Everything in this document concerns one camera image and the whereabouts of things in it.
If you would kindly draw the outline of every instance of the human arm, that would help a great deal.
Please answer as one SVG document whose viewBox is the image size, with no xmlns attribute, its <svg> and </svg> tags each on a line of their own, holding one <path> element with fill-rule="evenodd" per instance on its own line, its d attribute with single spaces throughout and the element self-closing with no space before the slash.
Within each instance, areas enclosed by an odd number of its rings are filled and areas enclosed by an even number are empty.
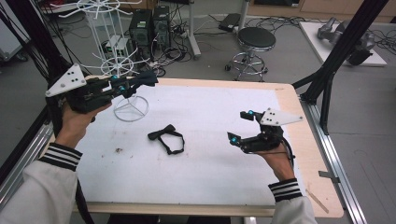
<svg viewBox="0 0 396 224">
<path fill-rule="evenodd" d="M 285 146 L 280 144 L 273 150 L 257 154 L 266 160 L 279 180 L 268 186 L 276 200 L 272 223 L 317 223 L 311 202 L 303 196 L 298 186 Z"/>
<path fill-rule="evenodd" d="M 73 148 L 92 118 L 110 105 L 79 114 L 64 104 L 63 127 L 45 155 L 23 170 L 23 183 L 0 212 L 0 223 L 69 223 L 81 153 Z"/>
</svg>

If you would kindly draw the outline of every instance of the white mounting bracket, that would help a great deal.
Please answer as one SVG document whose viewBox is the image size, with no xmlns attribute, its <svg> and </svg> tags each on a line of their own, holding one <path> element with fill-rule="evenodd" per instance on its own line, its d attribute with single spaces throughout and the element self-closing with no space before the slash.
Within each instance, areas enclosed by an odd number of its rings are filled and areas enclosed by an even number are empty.
<svg viewBox="0 0 396 224">
<path fill-rule="evenodd" d="M 51 97 L 85 85 L 87 85 L 87 82 L 82 75 L 81 68 L 75 63 L 46 91 L 46 96 Z"/>
<path fill-rule="evenodd" d="M 270 126 L 281 126 L 288 123 L 294 123 L 303 120 L 302 116 L 293 115 L 280 110 L 268 108 L 265 111 L 260 124 Z"/>
</svg>

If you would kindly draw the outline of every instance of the brown desk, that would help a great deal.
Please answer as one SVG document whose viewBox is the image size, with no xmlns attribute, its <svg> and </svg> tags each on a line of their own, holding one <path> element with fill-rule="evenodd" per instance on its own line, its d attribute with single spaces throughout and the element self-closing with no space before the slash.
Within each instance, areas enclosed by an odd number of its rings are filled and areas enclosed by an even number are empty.
<svg viewBox="0 0 396 224">
<path fill-rule="evenodd" d="M 159 86 L 273 91 L 281 110 L 304 116 L 304 111 L 300 105 L 297 94 L 294 88 L 289 84 L 162 78 L 160 79 Z M 263 99 L 254 96 L 249 100 L 260 101 Z M 306 194 L 313 204 L 316 217 L 341 217 L 344 214 L 344 211 L 335 192 L 332 181 L 318 175 L 318 171 L 327 171 L 327 169 L 323 159 L 321 158 L 317 143 L 306 118 L 304 118 L 304 121 L 302 122 L 288 125 L 287 130 L 293 146 L 294 154 L 298 160 L 300 173 L 303 176 Z M 239 217 L 271 217 L 274 213 L 273 207 L 259 205 L 88 203 L 88 206 L 91 212 L 98 213 L 215 215 Z"/>
</svg>

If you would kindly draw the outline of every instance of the round stool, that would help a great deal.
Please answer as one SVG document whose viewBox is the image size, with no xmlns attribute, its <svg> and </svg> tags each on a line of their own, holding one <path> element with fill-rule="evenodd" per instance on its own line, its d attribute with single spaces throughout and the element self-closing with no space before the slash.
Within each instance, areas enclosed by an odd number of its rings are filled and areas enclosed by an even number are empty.
<svg viewBox="0 0 396 224">
<path fill-rule="evenodd" d="M 230 71 L 233 67 L 239 71 L 235 81 L 239 81 L 242 75 L 259 75 L 260 82 L 263 82 L 262 75 L 268 72 L 268 68 L 256 52 L 273 49 L 276 42 L 275 36 L 259 27 L 246 27 L 239 31 L 238 41 L 246 52 L 233 56 L 233 59 L 225 65 L 225 70 Z"/>
</svg>

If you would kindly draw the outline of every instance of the hand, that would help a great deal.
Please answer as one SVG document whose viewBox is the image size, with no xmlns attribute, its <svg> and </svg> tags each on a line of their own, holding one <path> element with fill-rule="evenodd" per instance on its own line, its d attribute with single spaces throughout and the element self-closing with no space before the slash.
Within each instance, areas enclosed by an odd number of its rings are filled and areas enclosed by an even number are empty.
<svg viewBox="0 0 396 224">
<path fill-rule="evenodd" d="M 66 147 L 75 148 L 79 140 L 84 137 L 87 127 L 91 123 L 92 119 L 99 112 L 109 108 L 110 106 L 111 103 L 97 108 L 87 114 L 80 114 L 73 111 L 68 103 L 64 103 L 63 125 L 55 140 L 55 143 Z"/>
<path fill-rule="evenodd" d="M 288 152 L 283 144 L 269 151 L 256 152 L 256 154 L 267 161 L 279 181 L 295 178 L 293 168 L 289 161 Z"/>
</svg>

